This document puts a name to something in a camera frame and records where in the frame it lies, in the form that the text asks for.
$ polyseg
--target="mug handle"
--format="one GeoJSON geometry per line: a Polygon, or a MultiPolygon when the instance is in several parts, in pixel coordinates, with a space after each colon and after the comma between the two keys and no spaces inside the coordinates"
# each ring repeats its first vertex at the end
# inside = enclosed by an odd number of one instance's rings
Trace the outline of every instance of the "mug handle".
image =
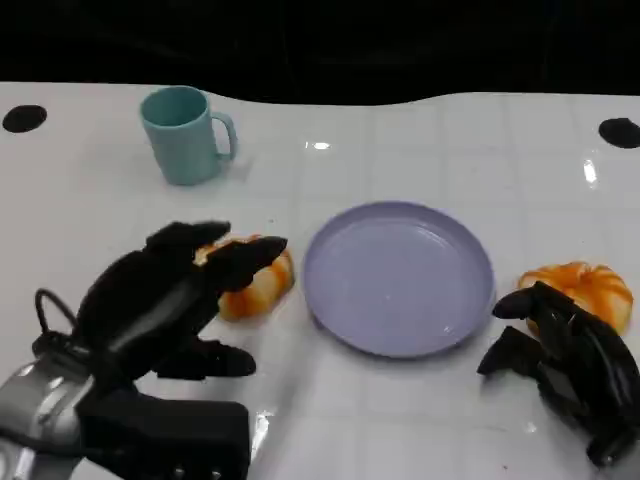
{"type": "Polygon", "coordinates": [[[214,120],[220,120],[227,129],[229,135],[229,153],[221,153],[220,157],[224,160],[233,160],[236,156],[236,150],[238,149],[238,136],[236,135],[236,128],[233,125],[233,120],[226,113],[211,112],[211,118],[214,120]]]}

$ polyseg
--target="plate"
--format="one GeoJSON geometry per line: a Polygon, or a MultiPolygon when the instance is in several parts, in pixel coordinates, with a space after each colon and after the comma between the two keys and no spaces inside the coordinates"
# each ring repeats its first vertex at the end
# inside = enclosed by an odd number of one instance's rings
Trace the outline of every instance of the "plate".
{"type": "Polygon", "coordinates": [[[449,348],[490,318],[491,262],[453,218],[423,205],[379,202],[347,210],[305,255],[307,304],[349,345],[407,358],[449,348]]]}

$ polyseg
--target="white tabletop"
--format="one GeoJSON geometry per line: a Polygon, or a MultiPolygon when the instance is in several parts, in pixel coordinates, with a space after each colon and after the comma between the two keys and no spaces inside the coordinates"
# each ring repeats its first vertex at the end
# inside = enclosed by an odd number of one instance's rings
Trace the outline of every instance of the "white tabletop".
{"type": "MultiPolygon", "coordinates": [[[[332,214],[412,200],[481,239],[499,295],[528,268],[578,259],[610,265],[639,295],[639,154],[597,133],[607,118],[639,122],[638,98],[473,93],[318,107],[211,95],[236,122],[239,156],[224,177],[174,188],[137,118],[154,89],[0,84],[0,112],[40,104],[49,113],[32,132],[0,131],[0,378],[31,359],[37,287],[76,308],[111,261],[174,219],[228,219],[237,234],[287,236],[299,266],[332,214]]],[[[483,386],[475,373],[504,326],[493,319],[447,355],[389,363],[317,331],[297,286],[259,334],[221,322],[207,330],[256,355],[250,383],[142,385],[165,397],[244,401],[258,439],[269,427],[254,479],[592,478],[584,440],[544,408],[534,382],[507,375],[483,386]]],[[[635,322],[625,340],[638,358],[635,322]]],[[[86,462],[75,474],[108,477],[86,462]]]]}

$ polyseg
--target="pumpkin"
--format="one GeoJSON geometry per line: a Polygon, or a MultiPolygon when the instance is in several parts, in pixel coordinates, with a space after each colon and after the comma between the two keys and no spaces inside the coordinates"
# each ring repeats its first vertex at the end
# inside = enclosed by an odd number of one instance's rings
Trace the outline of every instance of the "pumpkin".
{"type": "MultiPolygon", "coordinates": [[[[260,235],[205,245],[197,250],[194,263],[204,265],[210,253],[230,242],[249,242],[256,238],[260,238],[260,235]]],[[[225,320],[235,321],[267,313],[291,288],[293,282],[293,262],[289,251],[285,250],[270,266],[258,271],[247,288],[239,292],[224,293],[218,301],[220,315],[225,320]]]]}
{"type": "MultiPolygon", "coordinates": [[[[585,262],[548,265],[526,272],[519,288],[541,281],[571,297],[587,312],[597,315],[622,334],[631,319],[633,295],[620,276],[605,265],[591,266],[585,262]]],[[[538,333],[535,322],[527,320],[529,329],[538,333]]]]}

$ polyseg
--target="teal mug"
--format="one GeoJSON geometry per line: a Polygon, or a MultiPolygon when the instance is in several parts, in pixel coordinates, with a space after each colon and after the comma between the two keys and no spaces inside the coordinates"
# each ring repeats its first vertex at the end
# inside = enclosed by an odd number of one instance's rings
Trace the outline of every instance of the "teal mug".
{"type": "Polygon", "coordinates": [[[238,138],[233,121],[212,112],[207,97],[193,87],[167,87],[140,105],[140,117],[156,161],[167,182],[196,185],[214,177],[235,157],[238,138]],[[220,120],[229,135],[229,153],[219,153],[211,119],[220,120]]]}

